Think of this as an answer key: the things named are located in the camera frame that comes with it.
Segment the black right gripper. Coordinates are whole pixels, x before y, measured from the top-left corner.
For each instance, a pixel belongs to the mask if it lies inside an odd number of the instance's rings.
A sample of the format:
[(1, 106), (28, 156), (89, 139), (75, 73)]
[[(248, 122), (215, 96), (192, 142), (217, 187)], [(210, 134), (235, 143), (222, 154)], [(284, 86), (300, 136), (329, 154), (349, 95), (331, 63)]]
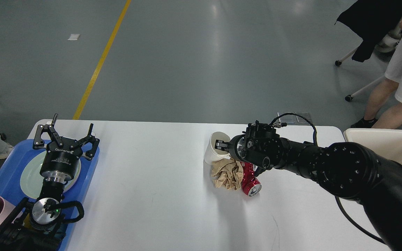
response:
[(219, 151), (228, 151), (230, 157), (234, 160), (245, 161), (241, 157), (241, 151), (245, 148), (245, 136), (236, 135), (229, 142), (215, 140), (215, 149)]

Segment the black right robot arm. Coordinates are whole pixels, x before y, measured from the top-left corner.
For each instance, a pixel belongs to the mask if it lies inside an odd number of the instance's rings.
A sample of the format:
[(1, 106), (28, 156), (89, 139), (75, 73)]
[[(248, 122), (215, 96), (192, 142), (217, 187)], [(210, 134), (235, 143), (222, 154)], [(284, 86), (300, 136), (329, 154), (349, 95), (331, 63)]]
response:
[[(215, 141), (215, 149), (234, 159), (254, 164), (254, 176), (266, 170), (288, 170), (308, 178), (332, 194), (344, 216), (369, 237), (392, 251), (402, 251), (402, 164), (386, 159), (354, 142), (317, 145), (282, 138), (276, 129), (285, 127), (281, 116), (269, 124), (255, 121), (230, 141)], [(343, 209), (340, 198), (361, 204), (379, 237), (364, 230)]]

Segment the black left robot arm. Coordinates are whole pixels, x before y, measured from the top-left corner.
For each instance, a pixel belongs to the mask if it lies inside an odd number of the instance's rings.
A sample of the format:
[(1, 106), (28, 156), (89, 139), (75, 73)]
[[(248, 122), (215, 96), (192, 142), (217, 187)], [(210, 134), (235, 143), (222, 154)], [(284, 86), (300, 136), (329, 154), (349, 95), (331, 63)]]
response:
[(89, 162), (96, 158), (99, 139), (93, 123), (81, 139), (59, 135), (57, 117), (37, 126), (27, 154), (45, 154), (38, 171), (42, 186), (34, 199), (21, 198), (0, 224), (0, 251), (57, 251), (68, 226), (84, 217), (81, 201), (90, 183), (84, 174), (94, 172)]

